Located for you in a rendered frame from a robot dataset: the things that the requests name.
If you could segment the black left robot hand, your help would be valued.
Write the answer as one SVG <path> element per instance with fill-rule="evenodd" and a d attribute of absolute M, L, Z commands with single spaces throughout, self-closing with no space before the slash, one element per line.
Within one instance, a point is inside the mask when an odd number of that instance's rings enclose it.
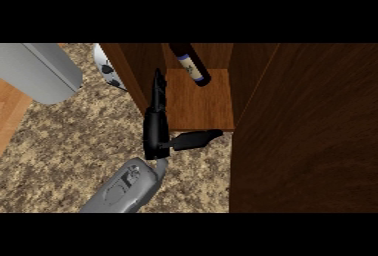
<path fill-rule="evenodd" d="M 167 119 L 167 81 L 160 69 L 155 69 L 153 82 L 151 105 L 144 119 L 144 150 L 145 159 L 157 160 L 170 156 L 170 150 L 182 151 L 203 148 L 213 139 L 223 135 L 220 129 L 182 133 L 170 138 Z"/>

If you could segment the brown wooden cabinet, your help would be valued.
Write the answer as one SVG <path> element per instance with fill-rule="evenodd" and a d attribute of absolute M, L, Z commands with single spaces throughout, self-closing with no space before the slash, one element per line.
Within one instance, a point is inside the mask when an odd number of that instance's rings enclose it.
<path fill-rule="evenodd" d="M 166 43 L 104 43 L 107 57 L 141 110 L 151 105 L 157 72 L 167 80 L 167 118 L 173 131 L 232 131 L 275 55 L 275 43 L 195 43 L 212 76 L 198 86 Z"/>

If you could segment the dark wine bottle, blue label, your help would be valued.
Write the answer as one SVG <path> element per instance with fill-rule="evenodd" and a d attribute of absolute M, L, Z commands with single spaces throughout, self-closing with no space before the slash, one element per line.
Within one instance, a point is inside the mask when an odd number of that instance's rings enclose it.
<path fill-rule="evenodd" d="M 197 85 L 200 87 L 207 86 L 212 76 L 192 45 L 189 43 L 170 43 L 169 46 Z"/>

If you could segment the dark brown cabinet door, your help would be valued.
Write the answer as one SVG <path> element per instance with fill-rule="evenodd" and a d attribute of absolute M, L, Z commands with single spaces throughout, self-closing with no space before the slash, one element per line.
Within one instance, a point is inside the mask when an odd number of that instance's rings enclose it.
<path fill-rule="evenodd" d="M 234 212 L 378 212 L 378 43 L 278 46 L 231 164 Z"/>

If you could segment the white appliance with black marks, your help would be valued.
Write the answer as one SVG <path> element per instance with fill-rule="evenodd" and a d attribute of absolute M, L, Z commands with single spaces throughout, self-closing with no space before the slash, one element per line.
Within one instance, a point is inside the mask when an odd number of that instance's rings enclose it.
<path fill-rule="evenodd" d="M 119 89 L 127 90 L 99 44 L 93 45 L 93 59 L 107 83 Z"/>

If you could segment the grey rounded appliance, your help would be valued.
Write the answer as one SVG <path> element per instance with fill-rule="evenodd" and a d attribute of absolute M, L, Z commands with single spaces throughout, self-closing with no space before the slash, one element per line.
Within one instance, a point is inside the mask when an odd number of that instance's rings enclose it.
<path fill-rule="evenodd" d="M 57 104 L 77 93 L 83 72 L 57 43 L 0 43 L 0 78 L 37 102 Z"/>

